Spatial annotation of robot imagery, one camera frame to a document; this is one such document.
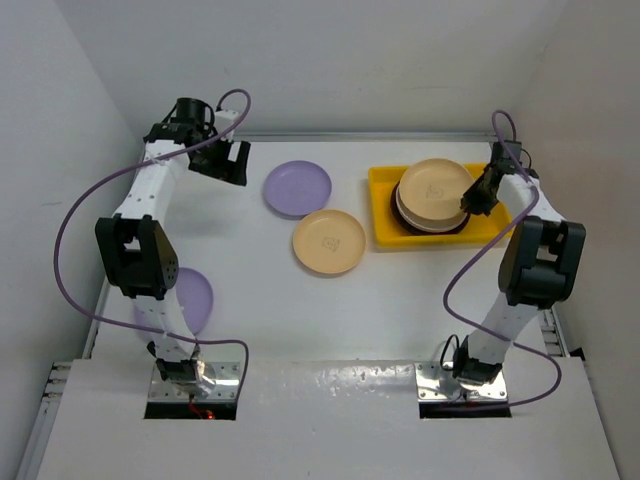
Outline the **steel rimmed plate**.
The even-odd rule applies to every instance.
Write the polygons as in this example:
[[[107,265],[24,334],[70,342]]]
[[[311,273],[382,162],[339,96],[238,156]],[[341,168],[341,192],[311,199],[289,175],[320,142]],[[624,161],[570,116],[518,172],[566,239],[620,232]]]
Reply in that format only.
[[[433,231],[416,228],[413,224],[409,223],[401,214],[398,203],[398,184],[396,184],[392,190],[390,198],[390,209],[395,222],[403,228],[406,232],[414,236],[435,236],[435,235],[448,235],[459,234],[464,230],[470,220],[469,214],[464,214],[463,219],[454,227],[444,231]]]

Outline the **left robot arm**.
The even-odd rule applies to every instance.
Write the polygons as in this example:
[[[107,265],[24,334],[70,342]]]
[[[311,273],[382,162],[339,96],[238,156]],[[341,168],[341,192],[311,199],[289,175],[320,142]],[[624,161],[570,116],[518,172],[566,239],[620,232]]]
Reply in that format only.
[[[210,394],[216,379],[179,303],[178,255],[163,224],[176,186],[188,171],[246,185],[249,143],[240,144],[236,159],[229,157],[243,117],[220,105],[177,99],[169,115],[145,136],[143,166],[124,201],[95,226],[107,279],[141,313],[161,379],[191,398]]]

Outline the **cream white plate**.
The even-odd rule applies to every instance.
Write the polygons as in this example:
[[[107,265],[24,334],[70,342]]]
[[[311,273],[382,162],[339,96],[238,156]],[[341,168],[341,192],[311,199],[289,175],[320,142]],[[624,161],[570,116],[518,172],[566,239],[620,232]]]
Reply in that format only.
[[[458,227],[463,228],[466,223],[469,221],[469,214],[464,212],[459,212],[456,216],[447,220],[429,220],[423,217],[420,217],[414,213],[412,213],[403,203],[399,193],[399,184],[395,185],[394,188],[395,202],[396,207],[399,211],[400,216],[414,228],[432,232],[432,233],[443,233],[454,230]]]

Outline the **pink plate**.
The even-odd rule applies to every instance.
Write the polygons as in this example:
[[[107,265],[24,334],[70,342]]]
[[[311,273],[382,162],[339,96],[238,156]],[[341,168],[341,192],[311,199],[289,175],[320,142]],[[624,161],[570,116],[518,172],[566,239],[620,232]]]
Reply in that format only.
[[[395,221],[401,225],[404,229],[410,232],[413,235],[446,235],[446,234],[456,234],[462,231],[468,221],[469,217],[466,216],[463,220],[453,228],[445,229],[445,230],[433,230],[433,229],[424,229],[421,227],[416,227],[409,221],[407,221],[400,212],[400,209],[397,205],[397,202],[394,199],[390,200],[390,210],[395,219]]]

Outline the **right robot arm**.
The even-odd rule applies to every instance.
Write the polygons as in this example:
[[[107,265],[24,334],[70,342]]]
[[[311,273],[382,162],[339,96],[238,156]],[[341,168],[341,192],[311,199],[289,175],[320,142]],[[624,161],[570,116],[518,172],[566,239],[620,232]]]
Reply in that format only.
[[[524,327],[571,295],[586,240],[586,227],[551,206],[520,153],[517,141],[495,142],[489,163],[461,199],[467,214],[487,216],[501,204],[512,217],[498,234],[512,234],[498,271],[499,295],[453,354],[452,376],[463,384],[493,382]]]

